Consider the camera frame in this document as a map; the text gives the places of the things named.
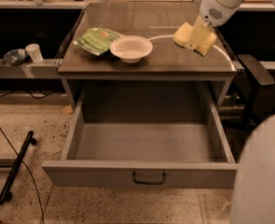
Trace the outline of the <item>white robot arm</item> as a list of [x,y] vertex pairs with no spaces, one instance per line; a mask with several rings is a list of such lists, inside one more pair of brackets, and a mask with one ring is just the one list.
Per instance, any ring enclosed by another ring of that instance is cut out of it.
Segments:
[[[186,48],[193,50],[207,37],[209,25],[226,23],[244,0],[202,0]],[[230,224],[275,224],[275,115],[248,137],[234,182]]]

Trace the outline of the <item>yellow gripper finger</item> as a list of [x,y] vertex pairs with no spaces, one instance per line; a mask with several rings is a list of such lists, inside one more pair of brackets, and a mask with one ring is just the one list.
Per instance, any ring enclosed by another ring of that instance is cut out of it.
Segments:
[[185,48],[195,51],[209,51],[214,44],[213,31],[209,26],[209,22],[198,16],[195,23],[187,25],[187,38]]

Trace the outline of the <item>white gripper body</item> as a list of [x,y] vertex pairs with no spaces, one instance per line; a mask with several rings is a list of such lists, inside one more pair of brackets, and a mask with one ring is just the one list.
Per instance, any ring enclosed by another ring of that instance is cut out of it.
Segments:
[[221,26],[236,12],[236,8],[226,6],[220,0],[202,0],[199,15],[211,26]]

